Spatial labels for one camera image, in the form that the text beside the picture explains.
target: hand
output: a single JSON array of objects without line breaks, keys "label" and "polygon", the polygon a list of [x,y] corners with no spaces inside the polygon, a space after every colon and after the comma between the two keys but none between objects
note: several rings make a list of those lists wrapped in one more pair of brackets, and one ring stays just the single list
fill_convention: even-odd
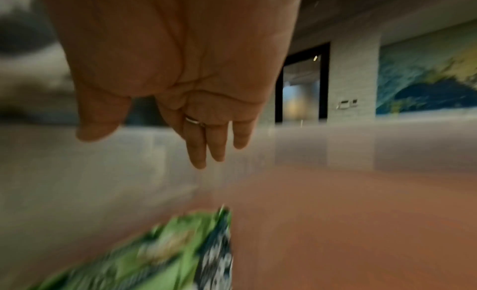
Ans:
[{"label": "hand", "polygon": [[[285,59],[300,0],[43,0],[76,86],[78,138],[98,140],[153,95],[192,164],[247,145]],[[185,120],[188,116],[204,127]]]}]

